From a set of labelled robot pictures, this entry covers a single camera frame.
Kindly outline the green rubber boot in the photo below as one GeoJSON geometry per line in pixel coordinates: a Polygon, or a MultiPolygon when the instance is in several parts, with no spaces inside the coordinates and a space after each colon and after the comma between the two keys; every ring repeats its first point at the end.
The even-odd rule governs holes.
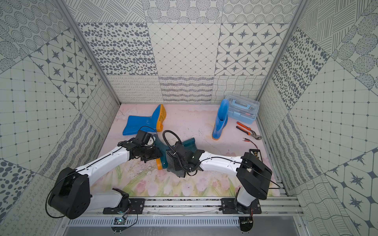
{"type": "MultiPolygon", "coordinates": [[[[155,146],[159,148],[162,156],[159,159],[156,159],[157,169],[163,170],[168,168],[168,162],[166,159],[166,151],[168,150],[168,146],[162,142],[158,135],[154,134],[155,139],[155,146]]],[[[195,138],[191,138],[182,142],[185,148],[188,148],[190,151],[195,152],[197,150],[197,146],[195,144],[195,138]]]]}

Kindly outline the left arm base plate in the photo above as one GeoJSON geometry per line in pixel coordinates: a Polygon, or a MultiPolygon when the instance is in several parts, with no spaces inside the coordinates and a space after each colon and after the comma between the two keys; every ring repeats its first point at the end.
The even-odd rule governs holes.
{"type": "Polygon", "coordinates": [[[144,198],[128,198],[123,199],[113,208],[106,207],[103,209],[103,214],[142,214],[146,199],[144,198]]]}

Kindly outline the grey microfibre cloth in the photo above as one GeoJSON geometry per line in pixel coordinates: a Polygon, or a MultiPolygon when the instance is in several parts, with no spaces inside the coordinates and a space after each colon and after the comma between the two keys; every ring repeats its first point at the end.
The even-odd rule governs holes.
{"type": "Polygon", "coordinates": [[[166,159],[168,163],[167,170],[179,178],[186,176],[184,169],[183,156],[178,151],[167,150],[166,159]]]}

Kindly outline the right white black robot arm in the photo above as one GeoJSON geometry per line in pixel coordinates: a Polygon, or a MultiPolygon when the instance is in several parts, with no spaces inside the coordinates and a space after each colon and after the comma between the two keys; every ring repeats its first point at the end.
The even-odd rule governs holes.
{"type": "Polygon", "coordinates": [[[250,152],[242,156],[222,156],[201,149],[193,152],[177,142],[168,148],[166,156],[169,171],[178,177],[198,171],[236,176],[242,186],[236,194],[239,207],[250,207],[254,200],[268,197],[272,170],[250,152]]]}

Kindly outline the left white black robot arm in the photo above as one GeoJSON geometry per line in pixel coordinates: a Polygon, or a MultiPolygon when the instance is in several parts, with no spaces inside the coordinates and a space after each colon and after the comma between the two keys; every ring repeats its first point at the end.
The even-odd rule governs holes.
{"type": "Polygon", "coordinates": [[[105,193],[92,193],[91,186],[102,176],[119,165],[133,159],[143,162],[162,156],[156,146],[158,137],[139,130],[134,138],[120,141],[107,154],[77,168],[67,167],[60,171],[50,190],[45,206],[52,207],[63,217],[76,219],[88,210],[105,208],[113,213],[128,214],[132,211],[129,194],[118,189],[105,193]]]}

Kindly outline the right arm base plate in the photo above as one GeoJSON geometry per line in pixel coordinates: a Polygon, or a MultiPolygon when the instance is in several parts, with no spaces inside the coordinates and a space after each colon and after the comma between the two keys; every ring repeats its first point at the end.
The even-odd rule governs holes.
{"type": "Polygon", "coordinates": [[[259,199],[255,199],[249,206],[244,206],[237,203],[235,198],[222,198],[221,206],[219,210],[223,214],[261,214],[262,210],[260,207],[259,199]]]}

